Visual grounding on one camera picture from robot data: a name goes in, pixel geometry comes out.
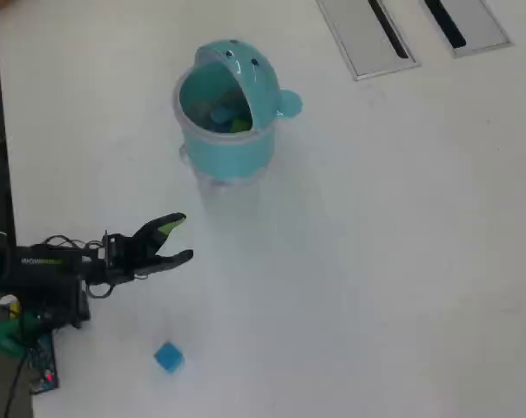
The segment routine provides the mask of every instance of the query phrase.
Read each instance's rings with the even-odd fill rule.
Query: blue cartoon jar
[[[302,107],[297,94],[280,89],[269,61],[236,40],[198,49],[173,105],[184,157],[200,177],[229,184],[253,180],[267,168],[275,121],[298,115]]]

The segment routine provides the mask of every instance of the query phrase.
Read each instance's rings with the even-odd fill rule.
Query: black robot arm
[[[147,223],[132,237],[106,234],[102,241],[81,246],[61,237],[64,246],[52,245],[48,239],[0,250],[0,293],[14,294],[26,313],[39,318],[40,332],[80,327],[90,319],[87,295],[106,298],[117,285],[146,279],[192,259],[193,250],[172,257],[157,255],[172,229],[184,220],[184,214],[174,213]],[[92,292],[97,285],[108,290]]]

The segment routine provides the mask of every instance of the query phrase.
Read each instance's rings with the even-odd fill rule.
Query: small blue block
[[[184,355],[173,344],[166,342],[155,353],[155,360],[168,373],[174,373],[184,363]]]

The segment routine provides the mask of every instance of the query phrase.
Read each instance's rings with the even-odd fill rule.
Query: white tabletop
[[[386,3],[421,67],[358,83],[313,0],[0,13],[18,242],[185,212],[164,253],[196,251],[57,335],[37,418],[526,418],[526,0],[490,1],[516,46],[460,59],[417,1]],[[171,94],[229,37],[305,108],[259,183],[207,195]]]

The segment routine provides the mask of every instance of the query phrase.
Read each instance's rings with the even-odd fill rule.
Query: metal floor vent
[[[380,0],[317,0],[354,79],[418,66]]]
[[[512,45],[483,0],[422,0],[455,57]]]

